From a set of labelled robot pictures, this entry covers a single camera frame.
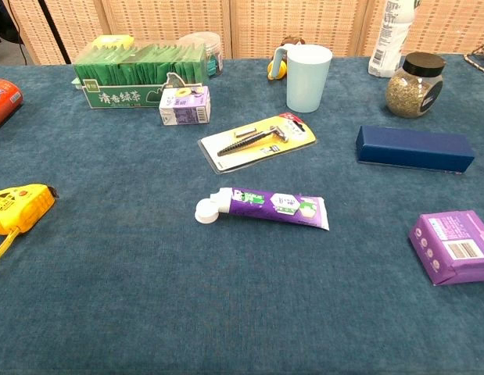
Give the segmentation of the blue tablecloth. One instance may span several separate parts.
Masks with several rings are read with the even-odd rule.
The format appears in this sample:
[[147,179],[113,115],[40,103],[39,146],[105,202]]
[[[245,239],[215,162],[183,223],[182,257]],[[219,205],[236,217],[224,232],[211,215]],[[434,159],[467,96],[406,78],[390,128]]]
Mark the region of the blue tablecloth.
[[[435,286],[408,239],[422,213],[484,222],[484,73],[446,57],[421,118],[385,107],[367,59],[332,61],[315,144],[232,173],[200,138],[286,111],[263,60],[209,82],[211,121],[91,109],[73,67],[0,66],[23,105],[0,128],[0,190],[59,198],[0,259],[0,375],[484,375],[484,283]],[[362,126],[462,134],[463,173],[360,162]],[[221,213],[220,188],[322,197],[329,229]]]

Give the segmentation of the dark blue long box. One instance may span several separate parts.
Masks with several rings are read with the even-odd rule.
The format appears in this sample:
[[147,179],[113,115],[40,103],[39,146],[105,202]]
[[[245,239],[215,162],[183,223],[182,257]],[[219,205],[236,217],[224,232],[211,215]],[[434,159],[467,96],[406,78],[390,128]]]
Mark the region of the dark blue long box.
[[356,139],[357,160],[388,166],[463,173],[475,159],[462,134],[362,126]]

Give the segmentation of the glass jar black lid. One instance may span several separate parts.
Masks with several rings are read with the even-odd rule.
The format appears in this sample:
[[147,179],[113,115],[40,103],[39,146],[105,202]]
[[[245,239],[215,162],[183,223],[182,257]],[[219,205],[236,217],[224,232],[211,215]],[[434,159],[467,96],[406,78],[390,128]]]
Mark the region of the glass jar black lid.
[[428,52],[412,52],[390,78],[385,100],[391,113],[404,118],[423,116],[443,88],[446,60]]

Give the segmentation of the light blue plastic cup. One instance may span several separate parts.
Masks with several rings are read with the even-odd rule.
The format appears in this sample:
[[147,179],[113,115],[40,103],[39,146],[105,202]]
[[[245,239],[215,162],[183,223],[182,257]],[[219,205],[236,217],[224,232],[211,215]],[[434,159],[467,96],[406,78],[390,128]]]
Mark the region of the light blue plastic cup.
[[280,46],[274,51],[271,77],[278,75],[284,55],[287,58],[287,106],[298,113],[316,111],[324,92],[332,51],[321,45]]

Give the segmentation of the yellow tape measure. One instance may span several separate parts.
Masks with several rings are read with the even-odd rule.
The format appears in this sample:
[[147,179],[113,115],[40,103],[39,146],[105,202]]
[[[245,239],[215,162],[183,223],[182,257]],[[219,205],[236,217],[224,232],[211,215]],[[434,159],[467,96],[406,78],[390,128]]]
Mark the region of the yellow tape measure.
[[55,188],[28,184],[0,190],[0,258],[19,234],[28,232],[54,205],[59,197]]

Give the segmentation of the black tripod stand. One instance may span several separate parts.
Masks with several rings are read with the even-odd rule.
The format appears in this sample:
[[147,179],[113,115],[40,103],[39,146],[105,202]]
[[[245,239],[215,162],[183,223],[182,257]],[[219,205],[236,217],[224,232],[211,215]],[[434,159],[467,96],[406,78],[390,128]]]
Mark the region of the black tripod stand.
[[65,64],[70,65],[71,64],[70,57],[69,57],[69,55],[66,51],[66,48],[64,46],[62,38],[59,35],[59,32],[58,32],[57,27],[55,25],[54,19],[52,18],[51,13],[48,10],[48,6],[47,6],[45,0],[37,0],[37,1],[38,1],[38,4],[40,5],[41,11],[43,12],[45,20],[47,21],[47,24],[48,24],[48,26],[49,26],[49,28],[52,32],[52,36],[54,37],[54,39],[56,41],[56,44],[59,48],[59,51],[61,53],[61,56],[63,57]]

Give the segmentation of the razor in yellow blister pack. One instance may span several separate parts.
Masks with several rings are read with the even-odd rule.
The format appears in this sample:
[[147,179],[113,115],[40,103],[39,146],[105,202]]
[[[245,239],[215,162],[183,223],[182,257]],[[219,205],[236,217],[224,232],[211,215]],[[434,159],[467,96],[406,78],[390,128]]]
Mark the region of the razor in yellow blister pack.
[[213,171],[222,174],[294,152],[316,141],[313,131],[298,116],[285,112],[204,137],[198,144]]

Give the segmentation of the small purple white-capped bottle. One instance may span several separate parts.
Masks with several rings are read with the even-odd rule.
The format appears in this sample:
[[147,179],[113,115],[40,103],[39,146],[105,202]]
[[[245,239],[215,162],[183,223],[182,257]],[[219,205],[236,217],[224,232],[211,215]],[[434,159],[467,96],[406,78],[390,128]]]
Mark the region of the small purple white-capped bottle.
[[329,229],[322,197],[222,187],[195,207],[195,219],[213,223],[221,213]]

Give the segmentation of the yellow lid container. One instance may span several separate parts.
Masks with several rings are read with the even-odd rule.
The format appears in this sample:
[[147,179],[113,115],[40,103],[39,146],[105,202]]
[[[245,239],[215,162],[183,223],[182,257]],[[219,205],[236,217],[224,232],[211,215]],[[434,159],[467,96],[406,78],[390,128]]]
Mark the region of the yellow lid container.
[[134,43],[134,38],[128,34],[105,34],[99,35],[92,43],[97,48],[125,48],[129,49]]

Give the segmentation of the small purple juice carton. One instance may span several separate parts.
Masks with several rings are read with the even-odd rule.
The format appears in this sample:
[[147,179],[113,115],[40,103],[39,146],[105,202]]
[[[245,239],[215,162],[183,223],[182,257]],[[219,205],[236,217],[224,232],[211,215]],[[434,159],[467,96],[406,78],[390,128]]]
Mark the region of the small purple juice carton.
[[210,110],[207,86],[166,88],[159,106],[165,126],[209,123]]

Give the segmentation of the red drink can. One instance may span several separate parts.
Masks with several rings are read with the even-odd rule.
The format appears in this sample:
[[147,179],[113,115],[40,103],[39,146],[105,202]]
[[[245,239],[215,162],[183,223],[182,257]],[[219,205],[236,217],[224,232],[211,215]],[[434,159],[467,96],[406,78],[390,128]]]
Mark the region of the red drink can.
[[22,105],[23,93],[12,82],[0,79],[0,126]]

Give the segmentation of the clear round tub of clips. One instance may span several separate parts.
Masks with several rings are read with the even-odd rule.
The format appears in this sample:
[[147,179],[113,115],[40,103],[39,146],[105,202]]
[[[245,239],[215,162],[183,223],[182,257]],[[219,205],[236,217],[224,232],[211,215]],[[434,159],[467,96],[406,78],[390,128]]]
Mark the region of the clear round tub of clips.
[[206,72],[209,77],[222,73],[223,56],[219,34],[211,31],[200,31],[186,34],[178,39],[182,44],[204,45],[206,50]]

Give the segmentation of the small purple packet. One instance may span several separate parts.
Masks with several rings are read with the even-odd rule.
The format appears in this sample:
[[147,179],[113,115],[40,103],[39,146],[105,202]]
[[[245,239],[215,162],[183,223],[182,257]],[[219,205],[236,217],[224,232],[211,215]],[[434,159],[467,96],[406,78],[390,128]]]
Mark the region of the small purple packet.
[[435,286],[484,281],[484,223],[475,211],[421,214],[408,237]]

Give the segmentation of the white drink bottle yellow cap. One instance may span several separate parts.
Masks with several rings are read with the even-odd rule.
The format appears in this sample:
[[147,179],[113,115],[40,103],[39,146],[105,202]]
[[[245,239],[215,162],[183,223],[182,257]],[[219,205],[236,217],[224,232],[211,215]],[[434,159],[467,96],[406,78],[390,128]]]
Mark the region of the white drink bottle yellow cap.
[[370,75],[392,77],[399,69],[401,51],[417,7],[417,0],[386,0],[381,29],[368,64]]

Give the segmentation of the woven bamboo folding screen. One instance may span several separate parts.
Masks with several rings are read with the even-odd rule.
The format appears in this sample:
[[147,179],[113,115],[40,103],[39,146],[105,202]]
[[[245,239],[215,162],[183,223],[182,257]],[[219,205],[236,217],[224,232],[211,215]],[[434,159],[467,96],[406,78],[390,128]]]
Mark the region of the woven bamboo folding screen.
[[[267,58],[289,35],[337,56],[369,56],[386,0],[45,0],[70,59],[102,34],[168,41],[220,35],[228,59]],[[3,0],[38,65],[64,64],[37,0]]]

